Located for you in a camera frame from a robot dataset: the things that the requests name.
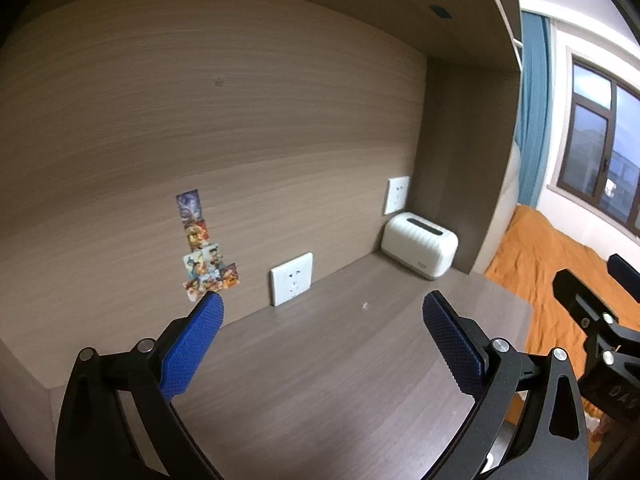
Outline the orange bed cover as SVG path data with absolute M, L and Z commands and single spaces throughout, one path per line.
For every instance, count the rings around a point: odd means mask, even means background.
M 546 354 L 562 347 L 575 374 L 582 376 L 586 334 L 555 299 L 552 288 L 555 274 L 563 269 L 571 270 L 611 308 L 621 326 L 639 329 L 639 304 L 608 274 L 606 260 L 555 229 L 541 212 L 529 206 L 515 208 L 485 276 L 532 305 L 525 351 Z

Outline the dark framed window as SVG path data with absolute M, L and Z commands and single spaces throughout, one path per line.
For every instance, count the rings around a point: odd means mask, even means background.
M 556 184 L 614 226 L 639 234 L 639 88 L 576 56 Z

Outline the white wall socket right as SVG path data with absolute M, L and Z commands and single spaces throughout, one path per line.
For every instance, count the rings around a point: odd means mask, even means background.
M 405 208 L 409 185 L 409 176 L 388 179 L 383 214 L 387 216 Z

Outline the wooden shelf unit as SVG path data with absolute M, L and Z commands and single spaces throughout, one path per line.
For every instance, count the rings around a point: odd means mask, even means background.
M 188 307 L 176 198 L 240 272 L 367 255 L 388 180 L 472 270 L 509 159 L 518 0 L 34 0 L 1 49 L 1 338 L 45 389 Z

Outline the white wall socket left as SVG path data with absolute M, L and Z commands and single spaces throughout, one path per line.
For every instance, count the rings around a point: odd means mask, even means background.
M 272 305 L 279 307 L 309 289 L 314 254 L 306 252 L 270 270 Z

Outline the white wall socket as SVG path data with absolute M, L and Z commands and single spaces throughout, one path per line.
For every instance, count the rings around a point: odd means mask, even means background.
M 306 252 L 270 270 L 272 305 L 279 307 L 309 289 L 314 254 Z
M 405 208 L 409 185 L 409 176 L 388 179 L 383 214 L 387 216 Z

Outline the sticker strip on wall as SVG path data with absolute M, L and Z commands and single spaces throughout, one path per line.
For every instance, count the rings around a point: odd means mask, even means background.
M 197 302 L 206 292 L 221 292 L 239 284 L 235 263 L 225 263 L 220 246 L 209 237 L 198 190 L 176 196 L 180 220 L 190 252 L 182 258 L 186 269 L 183 288 L 186 296 Z

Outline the white tissue box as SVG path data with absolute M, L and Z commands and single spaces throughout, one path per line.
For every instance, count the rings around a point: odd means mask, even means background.
M 454 232 L 411 212 L 388 220 L 381 240 L 384 254 L 428 280 L 437 280 L 450 269 L 458 245 Z

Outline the blue curtain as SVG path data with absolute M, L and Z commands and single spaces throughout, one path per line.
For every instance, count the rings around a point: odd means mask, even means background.
M 546 172 L 552 112 L 550 23 L 543 15 L 522 13 L 522 81 L 515 142 L 521 154 L 518 202 L 537 206 Z

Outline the beige bed headboard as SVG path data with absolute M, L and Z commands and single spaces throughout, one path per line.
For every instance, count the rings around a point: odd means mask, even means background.
M 484 274 L 495 257 L 500 242 L 518 203 L 518 179 L 520 178 L 521 153 L 518 144 L 512 142 L 506 173 L 498 196 L 498 202 L 492 215 L 483 245 L 477 255 L 472 271 Z

